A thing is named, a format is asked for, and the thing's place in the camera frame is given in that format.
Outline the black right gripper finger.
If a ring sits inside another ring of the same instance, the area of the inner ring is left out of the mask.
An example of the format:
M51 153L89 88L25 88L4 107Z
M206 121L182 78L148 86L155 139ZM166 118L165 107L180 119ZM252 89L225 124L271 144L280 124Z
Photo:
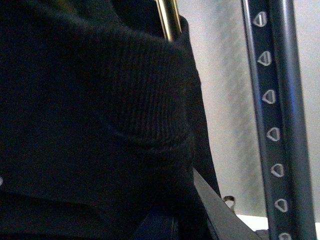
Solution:
M206 210L209 226L219 240L259 240L260 237L240 220L216 194L196 169L194 186Z

